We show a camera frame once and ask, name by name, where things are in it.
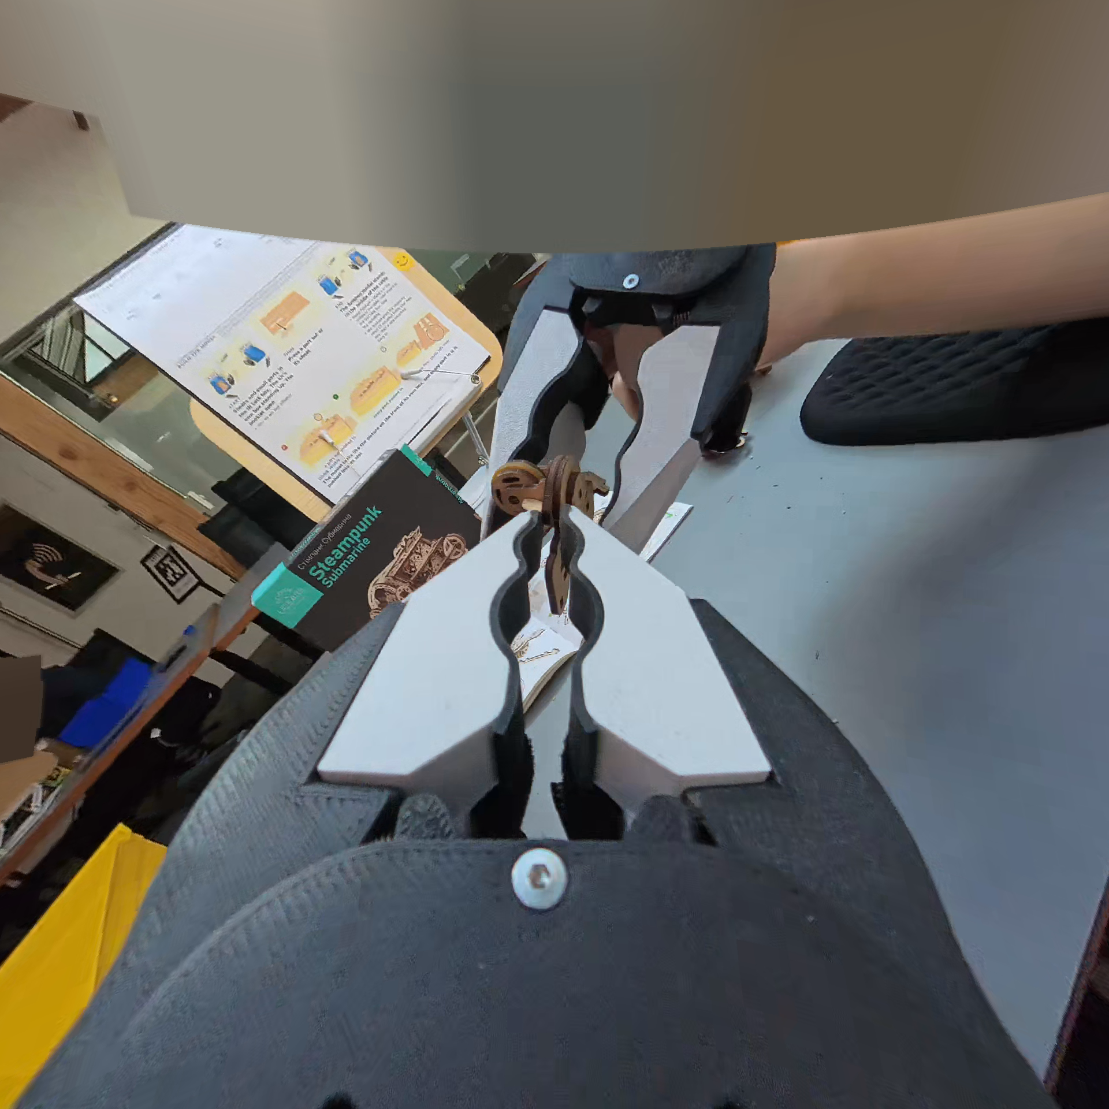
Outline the knotty wooden beam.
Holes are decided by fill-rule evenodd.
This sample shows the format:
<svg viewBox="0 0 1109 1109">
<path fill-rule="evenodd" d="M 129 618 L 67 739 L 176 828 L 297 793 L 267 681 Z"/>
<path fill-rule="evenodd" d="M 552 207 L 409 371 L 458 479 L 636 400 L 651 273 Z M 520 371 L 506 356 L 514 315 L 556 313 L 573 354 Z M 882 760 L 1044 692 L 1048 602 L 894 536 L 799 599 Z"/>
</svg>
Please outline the knotty wooden beam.
<svg viewBox="0 0 1109 1109">
<path fill-rule="evenodd" d="M 7 376 L 1 377 L 1 433 L 149 531 L 168 537 L 227 577 L 244 566 L 199 531 L 206 515 L 186 496 Z"/>
</svg>

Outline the black quilted mesh pad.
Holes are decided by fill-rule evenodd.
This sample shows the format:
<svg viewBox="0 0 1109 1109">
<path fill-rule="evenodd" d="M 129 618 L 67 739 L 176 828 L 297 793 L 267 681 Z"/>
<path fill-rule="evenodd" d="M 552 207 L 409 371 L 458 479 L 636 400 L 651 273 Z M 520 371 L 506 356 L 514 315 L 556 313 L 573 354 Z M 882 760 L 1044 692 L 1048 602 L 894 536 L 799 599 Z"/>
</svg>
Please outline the black quilted mesh pad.
<svg viewBox="0 0 1109 1109">
<path fill-rule="evenodd" d="M 1031 439 L 1108 422 L 1108 319 L 845 344 L 799 413 L 811 439 L 885 447 Z"/>
</svg>

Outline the person's right hand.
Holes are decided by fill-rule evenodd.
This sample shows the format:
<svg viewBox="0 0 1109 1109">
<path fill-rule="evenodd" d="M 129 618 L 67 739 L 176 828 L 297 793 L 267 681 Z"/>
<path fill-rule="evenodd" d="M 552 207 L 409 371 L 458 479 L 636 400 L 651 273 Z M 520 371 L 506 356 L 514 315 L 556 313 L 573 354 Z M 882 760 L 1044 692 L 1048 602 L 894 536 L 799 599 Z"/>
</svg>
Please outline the person's right hand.
<svg viewBox="0 0 1109 1109">
<path fill-rule="evenodd" d="M 601 366 L 607 377 L 611 395 L 632 420 L 640 417 L 639 368 L 643 359 L 643 339 L 650 335 L 642 327 L 625 325 L 603 327 L 595 340 Z"/>
</svg>

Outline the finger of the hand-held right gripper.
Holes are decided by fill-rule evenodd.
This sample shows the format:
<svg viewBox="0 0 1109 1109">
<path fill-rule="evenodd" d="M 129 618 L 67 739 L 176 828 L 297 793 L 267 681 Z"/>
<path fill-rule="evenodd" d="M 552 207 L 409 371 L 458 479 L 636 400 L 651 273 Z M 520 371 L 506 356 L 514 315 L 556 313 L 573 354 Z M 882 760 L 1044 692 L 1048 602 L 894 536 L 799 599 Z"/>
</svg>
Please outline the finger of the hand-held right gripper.
<svg viewBox="0 0 1109 1109">
<path fill-rule="evenodd" d="M 642 553 L 698 463 L 692 429 L 720 326 L 685 325 L 668 335 L 655 326 L 632 326 L 650 335 L 638 377 L 640 417 L 617 451 L 613 496 L 601 525 Z"/>
<path fill-rule="evenodd" d="M 490 476 L 511 462 L 535 467 L 568 458 L 556 494 L 520 494 L 537 500 L 548 523 L 574 504 L 574 483 L 588 430 L 601 416 L 609 379 L 592 346 L 589 307 L 543 307 L 531 333 L 504 359 L 490 449 Z"/>
</svg>

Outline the person's right forearm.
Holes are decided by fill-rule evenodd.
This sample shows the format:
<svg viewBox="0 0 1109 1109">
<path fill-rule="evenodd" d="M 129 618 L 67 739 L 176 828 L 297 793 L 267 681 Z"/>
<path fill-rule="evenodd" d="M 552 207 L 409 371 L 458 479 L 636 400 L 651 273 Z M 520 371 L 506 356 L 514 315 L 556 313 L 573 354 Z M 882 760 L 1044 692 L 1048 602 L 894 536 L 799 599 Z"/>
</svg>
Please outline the person's right forearm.
<svg viewBox="0 0 1109 1109">
<path fill-rule="evenodd" d="M 960 334 L 1108 314 L 1108 194 L 780 244 L 766 373 L 809 342 Z"/>
</svg>

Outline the black model kit box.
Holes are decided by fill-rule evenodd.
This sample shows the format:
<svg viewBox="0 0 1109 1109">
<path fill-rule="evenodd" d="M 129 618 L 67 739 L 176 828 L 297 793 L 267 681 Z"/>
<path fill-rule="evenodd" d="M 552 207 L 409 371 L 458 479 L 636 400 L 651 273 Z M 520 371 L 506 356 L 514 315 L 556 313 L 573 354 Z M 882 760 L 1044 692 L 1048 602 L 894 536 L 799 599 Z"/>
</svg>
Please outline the black model kit box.
<svg viewBox="0 0 1109 1109">
<path fill-rule="evenodd" d="M 261 615 L 333 652 L 466 556 L 481 520 L 408 446 L 372 472 L 254 590 Z"/>
</svg>

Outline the printed instruction sheet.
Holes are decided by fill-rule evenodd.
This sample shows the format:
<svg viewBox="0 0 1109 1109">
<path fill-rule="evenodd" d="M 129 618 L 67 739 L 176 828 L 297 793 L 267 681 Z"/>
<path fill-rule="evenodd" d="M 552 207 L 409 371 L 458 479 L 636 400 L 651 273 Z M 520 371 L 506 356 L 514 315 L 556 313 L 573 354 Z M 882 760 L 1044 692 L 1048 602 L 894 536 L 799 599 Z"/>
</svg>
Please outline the printed instruction sheet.
<svg viewBox="0 0 1109 1109">
<path fill-rule="evenodd" d="M 329 509 L 492 383 L 489 327 L 403 247 L 178 226 L 75 303 Z"/>
</svg>

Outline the wooden document board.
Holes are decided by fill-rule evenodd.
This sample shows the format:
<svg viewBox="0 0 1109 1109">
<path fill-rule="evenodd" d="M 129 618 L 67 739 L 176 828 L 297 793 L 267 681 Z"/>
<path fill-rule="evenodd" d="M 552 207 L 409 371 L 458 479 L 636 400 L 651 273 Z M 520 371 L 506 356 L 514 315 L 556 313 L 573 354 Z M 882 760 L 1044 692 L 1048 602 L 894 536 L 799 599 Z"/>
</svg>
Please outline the wooden document board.
<svg viewBox="0 0 1109 1109">
<path fill-rule="evenodd" d="M 349 253 L 349 274 L 281 273 L 232 331 L 269 352 L 256 364 L 259 399 L 189 402 L 202 437 L 313 523 L 392 449 L 440 449 L 503 364 L 492 330 L 408 251 Z"/>
</svg>

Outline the yellow plastic bin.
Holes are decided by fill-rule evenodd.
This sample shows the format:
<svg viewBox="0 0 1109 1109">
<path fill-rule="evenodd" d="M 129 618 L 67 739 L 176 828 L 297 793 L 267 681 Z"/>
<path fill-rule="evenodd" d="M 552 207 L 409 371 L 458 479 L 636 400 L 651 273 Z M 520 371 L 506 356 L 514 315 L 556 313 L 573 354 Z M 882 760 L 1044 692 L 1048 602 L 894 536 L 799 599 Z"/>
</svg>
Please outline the yellow plastic bin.
<svg viewBox="0 0 1109 1109">
<path fill-rule="evenodd" d="M 118 825 L 1 968 L 1 1106 L 13 1106 L 123 949 L 166 847 Z"/>
</svg>

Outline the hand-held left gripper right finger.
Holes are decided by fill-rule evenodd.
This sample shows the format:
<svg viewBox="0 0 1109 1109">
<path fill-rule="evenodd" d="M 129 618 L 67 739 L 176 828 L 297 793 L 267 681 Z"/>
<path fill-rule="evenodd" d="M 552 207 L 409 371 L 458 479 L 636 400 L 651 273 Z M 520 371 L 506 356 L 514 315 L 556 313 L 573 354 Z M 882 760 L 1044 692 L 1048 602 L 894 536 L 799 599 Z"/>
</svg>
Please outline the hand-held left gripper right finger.
<svg viewBox="0 0 1109 1109">
<path fill-rule="evenodd" d="M 561 756 L 569 837 L 622 837 L 650 800 L 764 784 L 772 766 L 687 593 L 580 508 L 561 512 L 581 634 Z"/>
</svg>

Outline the wooden model part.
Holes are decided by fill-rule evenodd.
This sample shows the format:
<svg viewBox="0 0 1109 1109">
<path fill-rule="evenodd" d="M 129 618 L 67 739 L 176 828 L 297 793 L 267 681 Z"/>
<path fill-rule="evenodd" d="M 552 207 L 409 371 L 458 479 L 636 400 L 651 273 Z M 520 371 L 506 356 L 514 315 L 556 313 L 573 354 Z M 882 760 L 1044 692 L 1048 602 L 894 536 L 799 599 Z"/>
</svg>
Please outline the wooden model part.
<svg viewBox="0 0 1109 1109">
<path fill-rule="evenodd" d="M 595 498 L 610 495 L 606 480 L 582 470 L 574 455 L 560 454 L 545 465 L 515 459 L 500 466 L 492 474 L 490 494 L 495 511 L 508 517 L 533 511 L 551 533 L 545 587 L 551 612 L 562 616 L 570 593 L 562 553 L 562 511 L 576 507 L 593 517 Z"/>
</svg>

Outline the dark wall poster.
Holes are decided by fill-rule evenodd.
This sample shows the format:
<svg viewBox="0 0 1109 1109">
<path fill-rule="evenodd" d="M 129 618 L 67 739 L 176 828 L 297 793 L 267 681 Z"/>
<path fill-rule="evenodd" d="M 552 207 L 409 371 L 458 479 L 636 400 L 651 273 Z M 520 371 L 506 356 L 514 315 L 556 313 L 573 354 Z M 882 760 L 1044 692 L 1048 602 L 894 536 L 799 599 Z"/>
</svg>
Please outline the dark wall poster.
<svg viewBox="0 0 1109 1109">
<path fill-rule="evenodd" d="M 70 615 L 81 614 L 120 568 L 67 536 L 1 504 L 1 579 Z"/>
</svg>

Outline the black and white marker tag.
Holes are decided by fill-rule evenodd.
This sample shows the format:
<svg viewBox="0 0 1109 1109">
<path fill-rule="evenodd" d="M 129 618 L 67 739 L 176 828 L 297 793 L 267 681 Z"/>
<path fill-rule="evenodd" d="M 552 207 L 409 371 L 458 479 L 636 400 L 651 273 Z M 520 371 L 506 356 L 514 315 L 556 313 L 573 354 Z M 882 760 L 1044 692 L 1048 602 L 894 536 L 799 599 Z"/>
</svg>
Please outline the black and white marker tag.
<svg viewBox="0 0 1109 1109">
<path fill-rule="evenodd" d="M 185 603 L 203 585 L 190 564 L 172 546 L 153 545 L 143 556 L 141 566 L 177 604 Z"/>
</svg>

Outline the blue plastic bin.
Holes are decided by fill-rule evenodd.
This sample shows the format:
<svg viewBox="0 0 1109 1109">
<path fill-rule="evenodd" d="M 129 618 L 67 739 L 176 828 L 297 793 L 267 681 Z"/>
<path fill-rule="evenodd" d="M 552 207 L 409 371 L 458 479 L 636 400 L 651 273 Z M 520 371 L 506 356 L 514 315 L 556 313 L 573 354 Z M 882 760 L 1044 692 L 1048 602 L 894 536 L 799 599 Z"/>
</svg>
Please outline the blue plastic bin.
<svg viewBox="0 0 1109 1109">
<path fill-rule="evenodd" d="M 65 722 L 57 740 L 90 751 L 112 737 L 137 709 L 153 667 L 128 657 L 111 676 L 104 669 L 73 664 L 62 667 L 61 672 Z"/>
</svg>

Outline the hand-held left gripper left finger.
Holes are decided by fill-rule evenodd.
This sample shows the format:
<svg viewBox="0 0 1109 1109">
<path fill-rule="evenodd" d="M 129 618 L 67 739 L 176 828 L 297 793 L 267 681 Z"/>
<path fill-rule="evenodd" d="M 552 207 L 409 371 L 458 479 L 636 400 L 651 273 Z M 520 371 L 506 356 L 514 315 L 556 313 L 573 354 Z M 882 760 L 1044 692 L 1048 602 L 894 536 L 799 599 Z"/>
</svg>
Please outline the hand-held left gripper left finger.
<svg viewBox="0 0 1109 1109">
<path fill-rule="evenodd" d="M 524 512 L 404 603 L 317 764 L 321 780 L 441 799 L 463 833 L 520 837 L 535 760 L 512 643 L 531 619 Z"/>
</svg>

